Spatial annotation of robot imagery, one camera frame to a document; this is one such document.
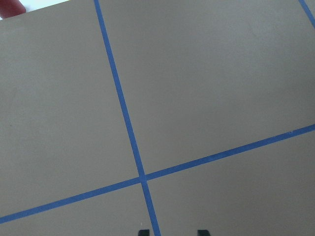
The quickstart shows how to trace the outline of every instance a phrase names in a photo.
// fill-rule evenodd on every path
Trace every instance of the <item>gray floor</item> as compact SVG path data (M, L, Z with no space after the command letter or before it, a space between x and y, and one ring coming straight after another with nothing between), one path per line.
M314 10L314 1L307 0ZM297 0L100 0L146 174L315 123ZM92 0L0 22L0 219L138 177ZM315 134L148 181L161 235L315 234ZM140 184L0 224L137 235Z

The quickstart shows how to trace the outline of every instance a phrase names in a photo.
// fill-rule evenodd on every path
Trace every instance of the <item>red cylinder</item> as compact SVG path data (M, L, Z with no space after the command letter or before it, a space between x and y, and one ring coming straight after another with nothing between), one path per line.
M0 0L0 17L8 18L25 13L25 7L19 0Z

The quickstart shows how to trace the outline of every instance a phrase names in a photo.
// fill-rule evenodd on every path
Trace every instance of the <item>red object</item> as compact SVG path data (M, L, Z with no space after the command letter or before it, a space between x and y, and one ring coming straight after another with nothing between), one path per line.
M8 18L25 13L25 7L19 0L0 0L0 17Z

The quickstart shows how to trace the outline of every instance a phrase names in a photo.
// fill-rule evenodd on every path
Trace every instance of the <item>blue grid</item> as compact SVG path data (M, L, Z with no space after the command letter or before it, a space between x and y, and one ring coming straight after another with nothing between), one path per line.
M315 28L315 18L312 15L312 13L311 13L310 9L308 8L307 4L305 3L304 0L299 0L299 2L301 4L302 8L304 9L305 13L307 14L309 20L311 21L313 27ZM4 216L4 217L0 217L0 224L6 223L6 222L9 222L9 221L13 221L13 220L17 220L17 219L20 219L20 218L24 218L24 217L27 217L27 216L30 216L30 215L38 214L38 213L41 213L41 212L44 212L44 211L47 211L47 210L51 210L51 209L54 209L54 208L62 207L62 206L68 205L68 204L72 204L72 203L75 203L75 202L78 202L78 201L82 201L82 200L85 200L85 199L88 199L88 198L92 198L92 197L95 197L95 196L98 196L98 195L106 194L106 193L109 193L109 192L112 192L112 191L116 191L116 190L119 190L119 189L122 189L122 188L126 188L126 187L129 187L129 186L132 186L132 185L140 183L141 186L142 186L143 194L144 194L145 201L146 201L146 204L147 204L148 213L149 213L149 216L150 216L150 220L151 220L151 224L152 224L152 227L153 227L154 234L155 234L155 236L160 236L161 234L160 234L160 230L159 230L159 226L158 226L158 220L157 220L157 217L156 217L156 214L155 214L155 210L154 210L154 206L153 206L150 190L149 190L148 183L147 183L148 180L152 180L152 179L155 179L155 178L166 176L166 175L169 175L169 174L172 174L172 173L175 173L175 172L186 170L186 169L189 169L189 168L192 168L192 167L196 167L196 166L199 166L199 165L203 165L203 164L206 164L206 163L209 163L209 162L212 162L212 161L215 161L215 160L219 160L219 159L222 159L222 158L225 158L225 157L233 156L233 155L236 155L236 154L248 151L248 150L252 150L252 149L259 148L259 147L262 147L262 146L265 146L265 145L269 145L269 144L272 144L272 143L276 143L276 142L279 142L279 141L282 141L282 140L285 140L285 139L289 139L289 138L292 138L292 137L295 137L295 136L299 136L299 135L302 135L302 134L305 134L305 133L308 133L308 132L315 131L315 124L313 124L313 125L306 126L306 127L300 128L300 129L296 129L296 130L293 130L293 131L290 131L290 132L287 132L287 133L283 133L283 134L280 134L280 135L277 135L277 136L274 136L274 137L270 137L270 138L263 139L263 140L260 140L260 141L254 142L254 143L246 144L246 145L243 145L243 146L240 146L240 147L237 147L237 148L233 148L233 149L230 149L230 150L227 150L227 151L223 151L223 152L220 152L220 153L217 153L217 154L214 154L214 155L210 155L210 156L203 157L203 158L200 158L200 159L196 159L196 160L193 160L193 161L190 161L190 162L187 162L187 163L183 163L183 164L180 164L180 165L177 165L177 166L166 168L164 170L156 171L156 172L153 172L153 173L150 173L150 174L145 174L144 168L143 168L143 165L142 165L142 161L141 161L141 157L140 157L140 153L139 153L139 150L138 150L136 138L135 138L135 135L134 135L134 132L133 132L131 120L130 120L130 117L129 117L128 109L127 109L127 106L126 106L126 101L125 101L125 98L124 98L124 94L123 94L123 90L122 90L122 87L121 87L120 79L119 79L118 72L117 72L117 69L116 69L113 53L112 53L112 50L111 50L111 47L110 47L110 42L109 42L108 34L107 34L107 31L106 31L104 18L103 18L103 15L102 15L102 12L101 12L101 8L100 8L100 5L99 5L99 1L98 0L94 0L94 4L95 4L95 10L96 10L96 13L97 13L97 18L98 18L100 29L101 29L101 33L102 33L102 36L103 36L103 40L104 40L104 44L105 44L108 60L109 60L110 67L111 67L111 70L112 70L112 74L113 74L113 78L114 78L114 82L115 82L115 86L116 86L116 90L117 90L117 94L118 94L121 110L123 112L123 116L124 116L124 120L125 120L125 124L126 124L126 128L127 128L127 132L128 132L128 136L129 136L132 152L133 152L133 155L134 155L134 158L135 158L135 162L136 162L136 166L137 166L137 169L138 169L139 177L133 178L133 179L128 179L128 180L125 180L123 182L112 184L112 185L109 185L109 186L106 186L106 187L103 187L103 188L99 188L99 189L92 190L92 191L89 191L89 192L86 192L86 193L82 193L82 194L75 195L75 196L72 196L72 197L69 197L69 198L65 198L65 199L62 199L62 200L59 200L59 201L55 201L55 202L48 203L48 204L45 204L45 205L37 206L37 207L31 208L31 209L27 209L27 210L24 210L24 211L21 211L21 212L10 214L10 215Z

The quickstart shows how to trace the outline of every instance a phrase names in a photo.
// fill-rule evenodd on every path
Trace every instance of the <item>blue tape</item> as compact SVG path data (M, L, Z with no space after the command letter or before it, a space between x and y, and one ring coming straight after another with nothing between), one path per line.
M209 163L209 162L212 162L212 161L216 161L216 160L219 160L219 159L222 159L222 158L225 158L225 157L233 156L233 155L236 155L236 154L248 151L248 150L252 150L252 149L255 149L255 148L260 148L262 146L265 146L265 145L268 145L268 144L272 144L272 143L276 143L276 142L279 142L279 141L282 141L282 140L285 140L285 139L289 139L289 138L292 138L292 137L295 137L295 136L298 136L298 135L301 135L301 134L305 134L305 133L311 132L311 131L315 131L315 124L307 126L307 127L303 127L303 128L300 128L300 129L296 129L296 130L293 130L291 132L280 134L280 135L277 135L277 136L274 136L274 137L271 137L271 138L267 138L267 139L264 139L264 140L261 140L261 141L258 141L258 142L254 142L254 143L251 143L251 144L246 144L244 146L240 146L240 147L233 148L233 149L230 149L230 150L227 150L227 151L223 151L223 152L220 152L220 153L217 153L217 154L214 154L214 155L206 156L206 157L194 160L194 161L186 162L184 164L180 164L180 165L177 165L177 166L166 168L166 169L161 170L161 171L156 171L156 172L147 174L146 178L147 178L147 180L152 180L152 179L159 178L159 177L162 177L162 176L166 176L166 175L178 172L178 171L183 171L183 170L195 167L195 166L200 166L202 164L206 164L206 163Z
M149 212L152 228L153 228L155 236L160 236L160 230L159 230L159 226L158 226L157 216L156 216L156 213L155 213L155 210L154 210L154 207L153 207L151 194L150 194L148 183L147 183L147 180L146 180L146 176L145 176L144 168L143 168L143 165L142 165L142 161L141 161L138 145L137 145L137 142L136 142L136 138L135 138L135 135L134 135L134 132L133 132L133 129L132 129L130 116L129 116L129 113L128 113L126 101L125 101L124 94L123 94L123 89L122 89L122 86L121 86L121 83L120 83L120 79L119 79L119 76L118 76L118 72L117 72L114 56L113 56L113 53L112 53L112 49L111 49L111 46L110 46L110 43L109 43L109 38L108 38L108 34L107 34L104 18L103 18L103 15L102 15L102 11L101 11L101 8L100 8L100 5L99 5L99 1L98 0L94 0L94 4L95 4L97 18L98 18L99 26L100 26L101 33L102 33L102 36L103 36L103 40L104 40L104 44L105 44L105 48L106 48L106 52L107 52L107 56L108 56L108 60L109 60L109 64L110 64L110 68L112 70L112 74L113 74L113 78L114 78L114 82L115 82L115 86L116 86L116 90L117 90L117 95L118 95L118 98L119 98L119 103L120 103L120 106L121 106L121 109L122 109L122 112L123 112L123 116L124 116L124 120L125 120L125 124L126 124L126 128L127 128L127 132L128 132L128 136L129 136L129 140L130 140L133 156L134 156L134 159L135 159L135 162L136 162L136 166L137 166L137 169L138 169L138 173L139 173L139 177L140 177L140 181L141 181L141 185L142 185L142 190L143 190L143 194L144 194L144 197L145 197L145 200L146 200L146 204L147 204L147 208L148 208L148 212Z
M307 6L306 2L304 0L299 0L302 8L304 9L306 15L308 16L309 20L311 21L313 27L315 28L315 18L311 12L311 10L309 9L309 7Z
M105 193L113 192L115 190L126 188L129 186L138 184L138 183L140 183L140 178L137 177L137 178L129 179L120 183L115 183L104 188L99 188L99 189L92 190L86 193L82 193L82 194L75 195L69 198L65 198L65 199L62 199L53 203L48 203L48 204L37 206L28 210L23 210L18 213L0 217L0 224L6 223L12 220L17 220L17 219L27 217L30 215L38 214L47 210L52 210L54 208L62 207L71 203L82 201L82 200L92 198L98 195L102 195Z

